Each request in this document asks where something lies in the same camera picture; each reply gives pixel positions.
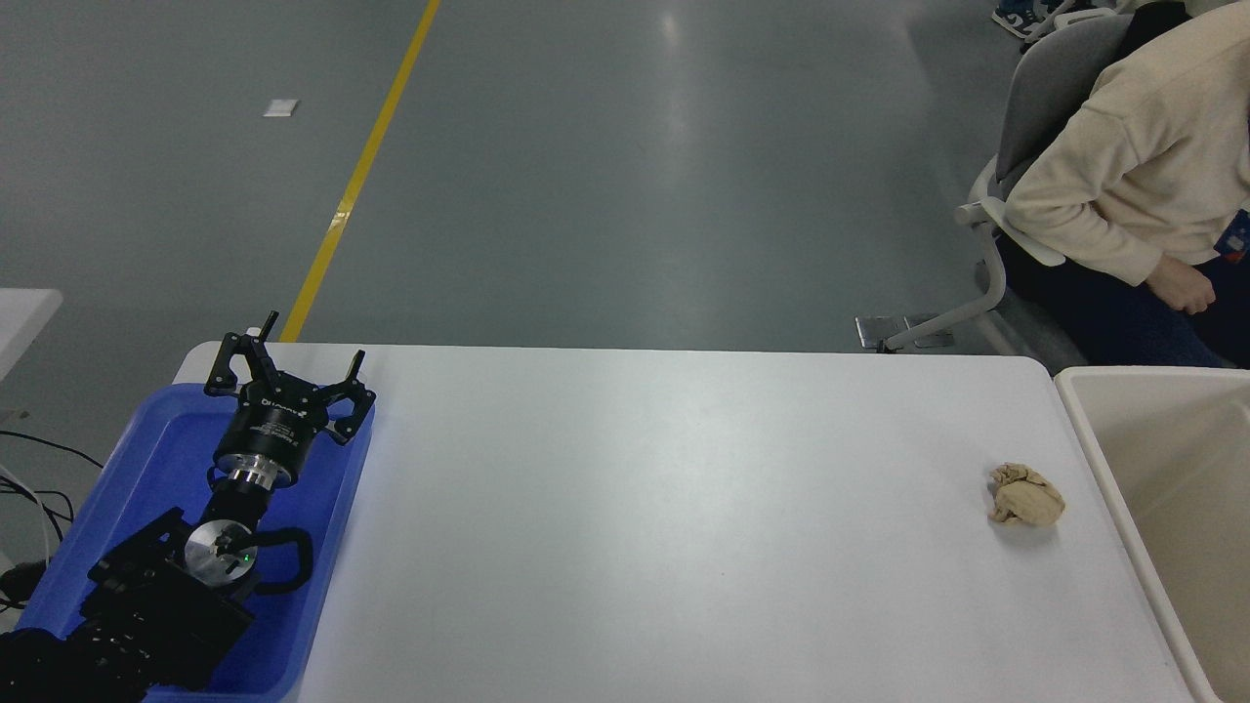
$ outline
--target chair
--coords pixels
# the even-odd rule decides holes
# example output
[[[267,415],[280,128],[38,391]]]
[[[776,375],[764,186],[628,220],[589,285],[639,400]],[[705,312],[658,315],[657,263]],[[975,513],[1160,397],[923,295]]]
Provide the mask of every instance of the chair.
[[[999,153],[976,178],[969,191],[968,204],[955,211],[956,221],[971,226],[980,240],[989,274],[985,294],[881,340],[880,352],[899,350],[920,338],[941,333],[970,319],[975,319],[981,333],[1000,354],[1019,354],[1019,346],[1029,346],[1009,340],[994,320],[986,316],[1008,294],[1006,271],[995,239],[1002,234],[1010,236],[1021,249],[1049,266],[1064,263],[1064,255],[1011,226],[1004,215],[1005,199],[1041,151],[1059,135],[1068,119],[1089,98],[1094,81],[1111,64],[1131,19],[1130,15],[1112,15],[1075,23],[1046,35],[1020,59],[1008,94]],[[1011,298],[1012,306],[1031,306]],[[1060,340],[1060,352],[1076,363],[1084,363],[1075,345],[1059,331],[1049,315],[1041,313],[1040,308],[1035,310],[1030,315],[1048,328],[1048,336],[1055,335],[1051,341]]]

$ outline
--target sneaker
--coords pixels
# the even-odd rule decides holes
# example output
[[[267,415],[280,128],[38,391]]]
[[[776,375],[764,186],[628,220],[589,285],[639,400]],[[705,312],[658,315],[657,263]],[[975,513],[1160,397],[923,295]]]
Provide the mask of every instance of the sneaker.
[[[1041,24],[1041,18],[1032,11],[1032,8],[1022,13],[1004,13],[1001,9],[995,9],[991,16],[999,26],[1020,39],[1028,38],[1029,33]]]

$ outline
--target robotic arm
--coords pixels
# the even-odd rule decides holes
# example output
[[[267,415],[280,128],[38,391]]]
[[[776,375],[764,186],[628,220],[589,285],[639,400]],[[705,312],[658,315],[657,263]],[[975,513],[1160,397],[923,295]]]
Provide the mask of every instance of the robotic arm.
[[[171,508],[104,555],[88,573],[82,624],[64,640],[42,629],[0,635],[0,699],[14,703],[132,703],[150,687],[201,689],[254,620],[250,595],[290,593],[312,574],[312,539],[302,529],[260,530],[274,493],[299,482],[312,440],[346,444],[375,394],[356,378],[356,352],[344,380],[318,387],[278,370],[265,350],[278,313],[260,334],[221,340],[204,392],[239,405],[212,454],[212,497],[195,524]],[[251,380],[230,369],[242,357]],[[329,409],[351,402],[331,420]],[[261,582],[259,548],[294,544],[299,572]]]

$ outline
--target sleeve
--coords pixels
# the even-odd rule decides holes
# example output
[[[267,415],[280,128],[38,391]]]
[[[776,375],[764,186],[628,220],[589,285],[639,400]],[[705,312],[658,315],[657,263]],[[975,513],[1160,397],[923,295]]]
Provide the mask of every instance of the sleeve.
[[[1008,220],[1074,261],[1141,284],[1162,250],[1115,223],[1094,201],[1141,164],[1120,118],[1082,106],[1008,198]]]

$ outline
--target white bin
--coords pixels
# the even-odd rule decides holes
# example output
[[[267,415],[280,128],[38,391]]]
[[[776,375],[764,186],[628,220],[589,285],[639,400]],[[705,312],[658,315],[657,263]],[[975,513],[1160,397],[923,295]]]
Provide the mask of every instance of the white bin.
[[[1250,702],[1250,372],[1074,368],[1055,384],[1190,690]]]

